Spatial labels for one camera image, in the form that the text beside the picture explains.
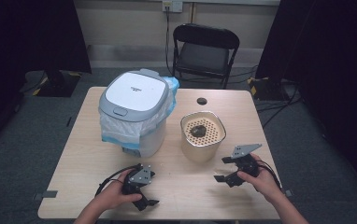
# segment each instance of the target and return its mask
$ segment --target plastic bag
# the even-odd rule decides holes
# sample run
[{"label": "plastic bag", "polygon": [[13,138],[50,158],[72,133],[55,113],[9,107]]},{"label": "plastic bag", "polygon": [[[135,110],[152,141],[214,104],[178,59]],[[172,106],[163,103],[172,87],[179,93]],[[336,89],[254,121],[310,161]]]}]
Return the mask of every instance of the plastic bag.
[{"label": "plastic bag", "polygon": [[155,131],[167,119],[176,106],[176,93],[179,82],[174,77],[163,77],[169,86],[169,92],[161,109],[152,116],[140,122],[131,122],[112,118],[99,108],[102,141],[122,147],[140,149],[140,137]]}]

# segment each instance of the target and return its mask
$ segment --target chair backrest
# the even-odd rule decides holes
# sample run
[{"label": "chair backrest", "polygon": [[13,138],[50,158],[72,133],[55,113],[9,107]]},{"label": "chair backrest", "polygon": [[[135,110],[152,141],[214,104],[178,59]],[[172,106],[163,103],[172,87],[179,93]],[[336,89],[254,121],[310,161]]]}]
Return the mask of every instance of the chair backrest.
[{"label": "chair backrest", "polygon": [[239,38],[232,31],[195,23],[185,23],[173,32],[175,45],[177,41],[204,45],[222,49],[239,48]]}]

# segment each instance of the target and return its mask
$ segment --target logo on lid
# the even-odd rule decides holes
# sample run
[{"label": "logo on lid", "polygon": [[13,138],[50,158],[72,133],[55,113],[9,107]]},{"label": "logo on lid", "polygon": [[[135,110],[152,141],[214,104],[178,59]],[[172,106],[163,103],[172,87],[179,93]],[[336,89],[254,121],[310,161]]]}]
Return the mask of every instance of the logo on lid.
[{"label": "logo on lid", "polygon": [[130,87],[130,89],[132,89],[132,91],[141,91],[141,89],[136,88],[136,87]]}]

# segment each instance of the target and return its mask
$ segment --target metal bracket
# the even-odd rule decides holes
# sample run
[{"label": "metal bracket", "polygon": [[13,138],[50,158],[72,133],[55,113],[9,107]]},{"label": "metal bracket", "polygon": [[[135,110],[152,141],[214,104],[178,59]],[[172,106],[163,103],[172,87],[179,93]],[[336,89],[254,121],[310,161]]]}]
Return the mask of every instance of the metal bracket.
[{"label": "metal bracket", "polygon": [[286,195],[286,197],[292,197],[294,195],[291,189],[282,189],[282,192]]},{"label": "metal bracket", "polygon": [[151,183],[151,166],[143,167],[142,170],[137,172],[137,174],[133,175],[130,178],[131,182],[138,183],[138,184],[145,184],[148,185]]},{"label": "metal bracket", "polygon": [[236,146],[234,152],[231,155],[231,159],[244,157],[261,146],[262,144]]},{"label": "metal bracket", "polygon": [[57,190],[45,190],[42,193],[36,193],[33,197],[34,201],[42,201],[44,198],[56,198]]}]

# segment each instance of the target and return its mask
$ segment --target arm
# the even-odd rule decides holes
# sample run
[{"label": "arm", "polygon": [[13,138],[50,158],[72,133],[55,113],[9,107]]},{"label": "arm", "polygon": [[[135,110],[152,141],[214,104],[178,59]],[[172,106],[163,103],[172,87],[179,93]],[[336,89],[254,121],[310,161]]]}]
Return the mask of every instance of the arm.
[{"label": "arm", "polygon": [[93,224],[108,209],[118,207],[122,203],[132,203],[141,199],[141,194],[123,195],[122,182],[130,170],[122,172],[118,181],[113,181],[100,194],[93,198],[82,210],[75,224]]},{"label": "arm", "polygon": [[[251,154],[251,156],[260,161],[260,157]],[[307,224],[308,222],[298,212],[294,205],[287,199],[287,197],[280,191],[275,183],[272,175],[264,168],[260,168],[260,173],[257,177],[253,177],[244,172],[237,172],[237,175],[243,180],[251,183],[260,193],[264,195],[266,200],[275,207],[278,215],[284,224]]]}]

